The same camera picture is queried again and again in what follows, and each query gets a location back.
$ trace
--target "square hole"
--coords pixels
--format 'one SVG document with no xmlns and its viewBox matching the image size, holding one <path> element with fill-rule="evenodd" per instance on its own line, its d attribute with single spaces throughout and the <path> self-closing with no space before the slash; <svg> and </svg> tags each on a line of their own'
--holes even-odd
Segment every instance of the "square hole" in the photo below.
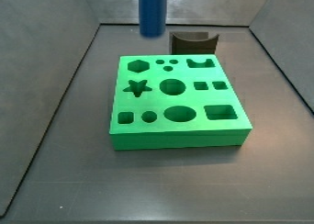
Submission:
<svg viewBox="0 0 314 224">
<path fill-rule="evenodd" d="M 228 87 L 223 81 L 214 81 L 212 85 L 216 90 L 228 89 Z"/>
<path fill-rule="evenodd" d="M 210 120 L 238 119 L 231 105 L 204 106 L 203 108 Z"/>
<path fill-rule="evenodd" d="M 120 112 L 117 115 L 119 124 L 131 124 L 134 122 L 134 113 L 132 112 Z"/>
<path fill-rule="evenodd" d="M 196 90 L 208 90 L 208 85 L 206 82 L 194 82 L 194 87 Z"/>
</svg>

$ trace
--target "shape sorter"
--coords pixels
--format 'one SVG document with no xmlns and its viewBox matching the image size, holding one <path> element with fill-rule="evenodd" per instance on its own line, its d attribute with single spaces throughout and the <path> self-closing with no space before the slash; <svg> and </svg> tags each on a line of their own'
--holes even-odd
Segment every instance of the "shape sorter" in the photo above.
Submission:
<svg viewBox="0 0 314 224">
<path fill-rule="evenodd" d="M 251 129 L 215 55 L 120 58 L 109 131 L 116 150 L 242 145 Z"/>
</svg>

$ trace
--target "gray wall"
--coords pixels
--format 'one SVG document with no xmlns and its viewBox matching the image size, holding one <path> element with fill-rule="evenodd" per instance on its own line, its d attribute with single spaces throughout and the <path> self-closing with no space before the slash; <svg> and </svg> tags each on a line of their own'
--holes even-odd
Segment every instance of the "gray wall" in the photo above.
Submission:
<svg viewBox="0 0 314 224">
<path fill-rule="evenodd" d="M 138 0 L 87 0 L 100 23 L 139 23 Z M 168 24 L 248 26 L 266 0 L 168 0 Z"/>
<path fill-rule="evenodd" d="M 250 29 L 314 112 L 313 0 L 268 0 Z"/>
<path fill-rule="evenodd" d="M 85 0 L 0 0 L 0 21 L 1 216 L 99 23 Z"/>
</svg>

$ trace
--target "blue pole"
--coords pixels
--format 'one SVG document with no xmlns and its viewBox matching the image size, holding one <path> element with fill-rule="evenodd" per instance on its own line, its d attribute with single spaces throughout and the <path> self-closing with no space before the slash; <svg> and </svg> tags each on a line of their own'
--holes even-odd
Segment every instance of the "blue pole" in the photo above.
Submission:
<svg viewBox="0 0 314 224">
<path fill-rule="evenodd" d="M 140 33 L 158 37 L 166 29 L 167 0 L 139 0 Z"/>
</svg>

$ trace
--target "circle hole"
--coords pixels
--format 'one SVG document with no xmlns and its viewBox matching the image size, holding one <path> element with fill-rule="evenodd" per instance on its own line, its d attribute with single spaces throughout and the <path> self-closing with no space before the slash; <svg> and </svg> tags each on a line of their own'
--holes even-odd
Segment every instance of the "circle hole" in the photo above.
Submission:
<svg viewBox="0 0 314 224">
<path fill-rule="evenodd" d="M 166 72 L 170 72 L 170 71 L 172 70 L 172 67 L 171 67 L 171 66 L 166 66 L 166 67 L 163 68 L 163 70 L 164 70 Z"/>
<path fill-rule="evenodd" d="M 164 61 L 163 60 L 156 60 L 156 64 L 163 64 Z"/>
<path fill-rule="evenodd" d="M 186 91 L 184 83 L 175 79 L 162 81 L 159 88 L 166 95 L 180 95 Z"/>
<path fill-rule="evenodd" d="M 171 63 L 171 64 L 178 64 L 178 62 L 179 62 L 179 61 L 175 60 L 175 59 L 170 60 L 170 63 Z"/>
<path fill-rule="evenodd" d="M 158 114 L 154 111 L 146 111 L 142 114 L 142 120 L 146 123 L 152 123 L 158 119 Z"/>
<path fill-rule="evenodd" d="M 164 110 L 166 119 L 174 122 L 188 122 L 196 117 L 196 112 L 187 106 L 172 106 Z"/>
</svg>

